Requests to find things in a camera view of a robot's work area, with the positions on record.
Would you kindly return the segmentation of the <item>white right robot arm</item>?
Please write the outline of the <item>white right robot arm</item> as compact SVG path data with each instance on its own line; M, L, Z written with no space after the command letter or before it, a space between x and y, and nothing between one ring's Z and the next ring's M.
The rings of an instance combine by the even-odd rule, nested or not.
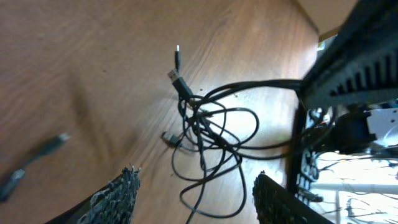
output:
M397 98L397 1L358 1L331 45L303 79L299 111L385 103ZM397 111L356 110L333 115L326 135L314 144L299 141L287 190L298 195L301 186L316 181L307 169L316 152L363 152L397 127Z

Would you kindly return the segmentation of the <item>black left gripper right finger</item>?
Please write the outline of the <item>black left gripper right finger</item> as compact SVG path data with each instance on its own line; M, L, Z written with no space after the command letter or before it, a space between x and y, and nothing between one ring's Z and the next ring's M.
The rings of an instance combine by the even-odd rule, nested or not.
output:
M262 171L252 189L260 224L332 224Z

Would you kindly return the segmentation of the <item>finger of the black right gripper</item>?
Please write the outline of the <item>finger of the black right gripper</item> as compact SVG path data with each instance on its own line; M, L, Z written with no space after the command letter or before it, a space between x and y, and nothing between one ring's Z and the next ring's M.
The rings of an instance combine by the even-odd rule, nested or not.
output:
M359 1L303 79L308 109L397 98L397 1Z

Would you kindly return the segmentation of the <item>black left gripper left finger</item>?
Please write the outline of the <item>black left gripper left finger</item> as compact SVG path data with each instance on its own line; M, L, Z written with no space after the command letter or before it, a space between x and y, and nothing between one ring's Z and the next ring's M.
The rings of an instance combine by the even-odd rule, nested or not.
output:
M49 220L48 224L130 224L141 186L141 169L127 168L84 201Z

